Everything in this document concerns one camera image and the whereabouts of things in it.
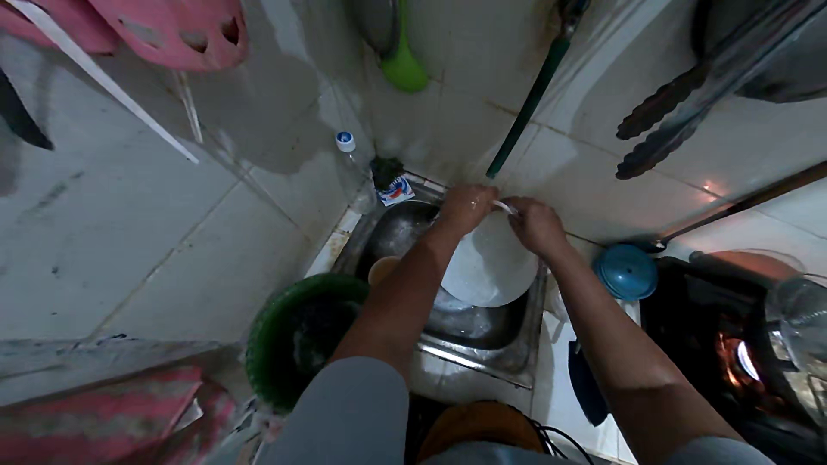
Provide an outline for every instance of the pink plastic basket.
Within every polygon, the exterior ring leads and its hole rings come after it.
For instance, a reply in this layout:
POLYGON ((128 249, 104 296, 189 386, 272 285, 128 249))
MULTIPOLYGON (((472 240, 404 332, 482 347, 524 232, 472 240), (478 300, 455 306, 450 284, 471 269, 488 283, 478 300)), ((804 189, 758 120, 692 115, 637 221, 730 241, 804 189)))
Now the pink plastic basket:
MULTIPOLYGON (((80 48, 107 54, 117 49, 118 37, 86 0, 30 0, 46 10, 80 48)), ((0 0, 0 27, 39 46, 56 47, 40 29, 13 6, 0 0)))
POLYGON ((141 58, 177 70, 241 63, 248 38, 238 0, 90 0, 141 58))

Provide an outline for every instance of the black cable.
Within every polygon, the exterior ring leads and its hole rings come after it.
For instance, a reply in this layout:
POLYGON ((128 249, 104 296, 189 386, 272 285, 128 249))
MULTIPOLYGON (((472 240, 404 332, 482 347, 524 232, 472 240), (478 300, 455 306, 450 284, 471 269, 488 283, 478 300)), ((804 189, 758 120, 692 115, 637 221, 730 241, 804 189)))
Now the black cable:
POLYGON ((583 457, 585 457, 585 458, 586 458, 586 460, 589 462, 589 465, 595 465, 595 463, 591 461, 591 457, 589 457, 589 454, 588 454, 588 453, 586 453, 586 451, 585 451, 582 447, 580 447, 580 445, 577 443, 577 441, 575 441, 575 440, 574 440, 571 436, 569 436, 568 434, 563 433, 561 430, 559 430, 559 429, 557 429, 557 428, 553 428, 553 427, 551 427, 551 426, 541 426, 541 427, 540 427, 540 429, 542 429, 543 431, 552 431, 552 432, 554 432, 554 433, 560 434, 563 438, 568 439, 568 440, 569 440, 569 442, 571 442, 572 444, 574 444, 574 447, 576 447, 576 448, 577 448, 577 450, 579 450, 579 451, 580 451, 580 453, 582 453, 582 454, 583 454, 583 457))
POLYGON ((548 433, 543 430, 543 425, 539 421, 536 421, 535 419, 530 419, 529 417, 525 417, 525 419, 527 419, 528 422, 534 427, 534 431, 537 433, 537 437, 540 439, 540 443, 543 445, 543 450, 545 450, 545 452, 548 455, 552 455, 552 452, 554 452, 554 455, 563 457, 566 460, 568 460, 566 454, 564 454, 563 451, 560 450, 560 448, 555 443, 553 443, 552 440, 548 437, 548 433))

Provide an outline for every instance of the stainless steel sink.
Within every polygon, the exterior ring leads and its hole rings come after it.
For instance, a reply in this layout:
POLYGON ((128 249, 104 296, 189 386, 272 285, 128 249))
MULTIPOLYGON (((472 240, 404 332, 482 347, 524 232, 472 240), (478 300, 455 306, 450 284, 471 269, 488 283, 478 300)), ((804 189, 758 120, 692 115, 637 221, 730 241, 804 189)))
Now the stainless steel sink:
MULTIPOLYGON (((363 215, 350 240, 333 264, 332 272, 367 280, 373 264, 383 256, 402 256, 436 218, 442 193, 412 184, 416 197, 391 207, 381 204, 363 215)), ((419 347, 477 371, 531 388, 537 365, 540 323, 543 317, 546 269, 525 294, 514 302, 489 309, 460 311, 434 308, 419 339, 419 347)))

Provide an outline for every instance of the blue pot lid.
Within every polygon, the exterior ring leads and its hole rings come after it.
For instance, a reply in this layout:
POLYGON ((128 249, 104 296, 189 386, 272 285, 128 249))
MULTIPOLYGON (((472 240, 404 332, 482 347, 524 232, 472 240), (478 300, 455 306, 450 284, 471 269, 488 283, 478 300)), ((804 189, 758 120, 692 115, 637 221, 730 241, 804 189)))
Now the blue pot lid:
POLYGON ((600 281, 619 299, 643 299, 657 287, 655 262, 635 246, 609 247, 597 258, 594 268, 600 281))

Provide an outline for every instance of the gray sleeve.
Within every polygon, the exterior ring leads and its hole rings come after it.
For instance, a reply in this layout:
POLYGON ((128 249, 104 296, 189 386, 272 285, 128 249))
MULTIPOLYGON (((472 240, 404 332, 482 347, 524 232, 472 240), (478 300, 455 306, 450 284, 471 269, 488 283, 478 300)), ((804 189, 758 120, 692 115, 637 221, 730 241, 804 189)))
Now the gray sleeve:
POLYGON ((727 438, 692 439, 679 448, 664 465, 773 465, 753 446, 727 438))
POLYGON ((407 422, 408 388, 393 367, 370 357, 337 360, 316 375, 257 463, 401 465, 407 422))

